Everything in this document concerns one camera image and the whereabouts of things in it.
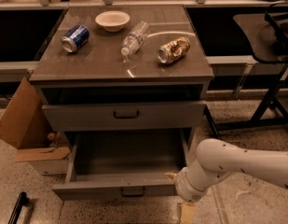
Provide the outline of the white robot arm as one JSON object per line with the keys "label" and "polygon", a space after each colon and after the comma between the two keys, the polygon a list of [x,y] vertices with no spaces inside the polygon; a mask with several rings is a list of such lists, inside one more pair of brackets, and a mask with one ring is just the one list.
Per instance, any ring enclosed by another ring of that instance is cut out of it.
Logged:
{"label": "white robot arm", "polygon": [[179,197],[198,202],[212,185],[232,173],[243,173],[282,189],[288,189],[288,152],[239,148],[218,139],[205,139],[195,159],[175,177]]}

